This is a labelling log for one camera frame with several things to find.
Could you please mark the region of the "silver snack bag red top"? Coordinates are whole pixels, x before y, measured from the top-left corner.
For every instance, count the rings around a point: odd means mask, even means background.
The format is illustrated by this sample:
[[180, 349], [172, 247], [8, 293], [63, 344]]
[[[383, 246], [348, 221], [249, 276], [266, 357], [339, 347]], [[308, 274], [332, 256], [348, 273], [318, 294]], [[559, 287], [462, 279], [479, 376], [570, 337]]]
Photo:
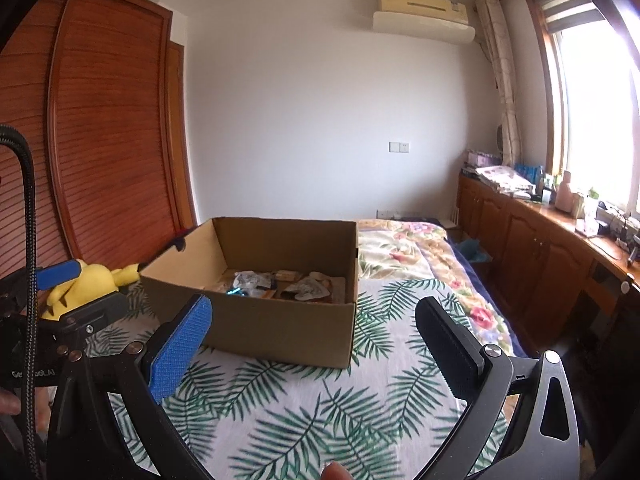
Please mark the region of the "silver snack bag red top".
[[261, 297], [268, 290], [273, 290], [273, 278], [269, 273], [240, 271], [234, 274], [232, 287], [241, 287], [247, 297]]

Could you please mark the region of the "chicken feet snack packet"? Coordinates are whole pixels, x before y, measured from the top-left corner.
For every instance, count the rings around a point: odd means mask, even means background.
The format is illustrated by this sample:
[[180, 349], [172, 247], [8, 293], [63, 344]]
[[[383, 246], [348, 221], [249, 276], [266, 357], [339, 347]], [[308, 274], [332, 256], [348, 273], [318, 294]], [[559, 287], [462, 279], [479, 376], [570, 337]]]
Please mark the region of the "chicken feet snack packet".
[[285, 287], [282, 296], [301, 302], [330, 302], [332, 292], [333, 284], [329, 276], [320, 272], [311, 272]]

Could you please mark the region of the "clear bag brown grain snack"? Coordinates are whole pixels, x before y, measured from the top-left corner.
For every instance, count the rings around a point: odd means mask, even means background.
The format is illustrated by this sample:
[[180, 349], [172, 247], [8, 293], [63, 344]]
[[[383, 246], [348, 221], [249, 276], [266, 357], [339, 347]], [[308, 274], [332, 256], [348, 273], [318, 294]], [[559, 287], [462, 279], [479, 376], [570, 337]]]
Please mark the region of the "clear bag brown grain snack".
[[301, 274], [300, 272], [291, 270], [277, 270], [273, 273], [273, 278], [277, 282], [295, 283], [302, 277], [303, 274]]

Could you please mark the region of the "yellow plush toy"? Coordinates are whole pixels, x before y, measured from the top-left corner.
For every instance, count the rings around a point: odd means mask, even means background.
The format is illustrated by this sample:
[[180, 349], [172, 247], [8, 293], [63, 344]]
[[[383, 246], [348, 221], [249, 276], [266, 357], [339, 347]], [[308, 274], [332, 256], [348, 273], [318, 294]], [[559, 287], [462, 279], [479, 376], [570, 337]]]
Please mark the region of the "yellow plush toy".
[[137, 263], [122, 269], [108, 270], [99, 263], [87, 264], [78, 260], [80, 273], [78, 278], [58, 284], [50, 291], [41, 317], [58, 321], [63, 314], [97, 300], [111, 292], [129, 286], [139, 279]]

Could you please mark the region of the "teal foil snack wrapper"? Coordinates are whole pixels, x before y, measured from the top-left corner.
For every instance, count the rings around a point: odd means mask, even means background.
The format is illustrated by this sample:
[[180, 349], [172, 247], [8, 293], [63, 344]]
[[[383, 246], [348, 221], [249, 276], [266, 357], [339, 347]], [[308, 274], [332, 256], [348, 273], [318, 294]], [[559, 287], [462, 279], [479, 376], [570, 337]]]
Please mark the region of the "teal foil snack wrapper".
[[235, 287], [235, 288], [227, 290], [226, 295], [228, 295], [228, 296], [246, 297], [247, 296], [247, 292], [245, 290], [243, 290], [241, 287]]

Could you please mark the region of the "wooden sideboard cabinet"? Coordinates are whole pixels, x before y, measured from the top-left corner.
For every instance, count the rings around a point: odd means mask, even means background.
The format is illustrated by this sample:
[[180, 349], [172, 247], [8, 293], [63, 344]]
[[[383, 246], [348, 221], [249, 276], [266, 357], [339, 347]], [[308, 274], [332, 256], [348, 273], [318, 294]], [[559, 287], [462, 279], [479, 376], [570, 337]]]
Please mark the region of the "wooden sideboard cabinet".
[[529, 352], [556, 344], [574, 325], [611, 316], [639, 284], [639, 265], [612, 240], [585, 238], [576, 220], [544, 206], [502, 195], [460, 174], [462, 232], [491, 256], [488, 288]]

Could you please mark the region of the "wooden louvered wardrobe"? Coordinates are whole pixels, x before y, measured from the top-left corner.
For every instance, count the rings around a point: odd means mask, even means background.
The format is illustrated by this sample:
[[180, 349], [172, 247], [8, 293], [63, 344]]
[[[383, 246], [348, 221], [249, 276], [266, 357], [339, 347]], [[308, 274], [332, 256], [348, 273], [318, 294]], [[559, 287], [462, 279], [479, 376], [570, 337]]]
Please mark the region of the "wooden louvered wardrobe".
[[192, 228], [184, 50], [149, 0], [39, 0], [1, 53], [1, 119], [35, 165], [37, 261], [121, 268]]

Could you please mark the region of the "brown cardboard box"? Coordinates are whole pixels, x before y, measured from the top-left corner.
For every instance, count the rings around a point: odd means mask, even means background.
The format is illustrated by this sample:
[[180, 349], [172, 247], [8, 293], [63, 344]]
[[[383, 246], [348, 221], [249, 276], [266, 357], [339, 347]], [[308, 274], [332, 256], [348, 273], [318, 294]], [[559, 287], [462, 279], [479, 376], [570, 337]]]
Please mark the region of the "brown cardboard box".
[[[299, 301], [278, 282], [271, 294], [232, 295], [235, 273], [312, 272], [335, 278], [329, 296]], [[358, 292], [353, 221], [222, 217], [207, 220], [140, 273], [149, 306], [171, 320], [194, 295], [213, 306], [204, 339], [216, 350], [290, 364], [349, 367]]]

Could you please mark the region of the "pink bottle on cabinet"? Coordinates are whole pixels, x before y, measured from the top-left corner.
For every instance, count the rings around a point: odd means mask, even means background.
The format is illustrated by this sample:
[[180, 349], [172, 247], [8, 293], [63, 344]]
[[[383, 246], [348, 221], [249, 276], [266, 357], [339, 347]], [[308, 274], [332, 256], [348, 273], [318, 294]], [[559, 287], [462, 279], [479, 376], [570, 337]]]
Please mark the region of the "pink bottle on cabinet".
[[572, 173], [564, 170], [562, 179], [556, 188], [554, 206], [557, 210], [570, 214], [573, 209], [574, 194], [570, 184], [572, 183]]

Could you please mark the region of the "floral quilt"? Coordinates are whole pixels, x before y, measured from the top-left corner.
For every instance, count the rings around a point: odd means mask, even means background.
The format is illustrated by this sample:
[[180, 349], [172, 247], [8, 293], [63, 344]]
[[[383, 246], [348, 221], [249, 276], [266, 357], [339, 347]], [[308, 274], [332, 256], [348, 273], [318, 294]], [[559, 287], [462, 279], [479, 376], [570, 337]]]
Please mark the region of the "floral quilt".
[[472, 332], [512, 356], [525, 356], [518, 337], [469, 261], [435, 222], [359, 220], [359, 277], [363, 280], [421, 282], [453, 294]]

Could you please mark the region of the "stack of papers on cabinet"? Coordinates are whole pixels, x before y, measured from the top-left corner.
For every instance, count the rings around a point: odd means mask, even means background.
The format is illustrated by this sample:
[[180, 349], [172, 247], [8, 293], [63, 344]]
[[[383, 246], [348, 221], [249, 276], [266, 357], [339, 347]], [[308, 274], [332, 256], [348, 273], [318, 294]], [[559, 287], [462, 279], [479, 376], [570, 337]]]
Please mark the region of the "stack of papers on cabinet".
[[466, 152], [466, 166], [498, 193], [511, 196], [533, 196], [535, 193], [535, 185], [512, 167], [504, 166], [498, 155], [469, 150]]

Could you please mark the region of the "beige curtain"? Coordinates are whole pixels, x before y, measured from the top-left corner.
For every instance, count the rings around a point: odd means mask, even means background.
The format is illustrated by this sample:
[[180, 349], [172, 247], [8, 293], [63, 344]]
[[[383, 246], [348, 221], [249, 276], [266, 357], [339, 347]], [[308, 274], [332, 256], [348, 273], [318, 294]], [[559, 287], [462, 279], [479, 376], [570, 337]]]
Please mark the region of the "beige curtain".
[[514, 167], [522, 161], [522, 137], [516, 112], [516, 77], [511, 38], [499, 0], [475, 0], [501, 106], [502, 159]]

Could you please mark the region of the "white wall switch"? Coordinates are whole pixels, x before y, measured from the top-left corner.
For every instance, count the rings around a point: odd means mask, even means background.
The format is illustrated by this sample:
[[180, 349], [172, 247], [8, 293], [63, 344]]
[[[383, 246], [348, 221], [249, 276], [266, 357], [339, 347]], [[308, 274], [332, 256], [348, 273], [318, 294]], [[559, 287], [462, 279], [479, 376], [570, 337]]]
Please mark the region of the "white wall switch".
[[410, 152], [410, 144], [405, 142], [390, 142], [388, 144], [390, 153], [408, 154]]

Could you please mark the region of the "wall air conditioner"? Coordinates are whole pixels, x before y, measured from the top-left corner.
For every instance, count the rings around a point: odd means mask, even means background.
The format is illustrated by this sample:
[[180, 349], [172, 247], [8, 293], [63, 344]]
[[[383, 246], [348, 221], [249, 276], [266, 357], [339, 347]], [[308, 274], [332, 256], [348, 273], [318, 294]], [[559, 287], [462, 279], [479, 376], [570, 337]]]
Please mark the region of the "wall air conditioner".
[[470, 44], [475, 28], [463, 3], [452, 0], [378, 0], [372, 28], [382, 34]]

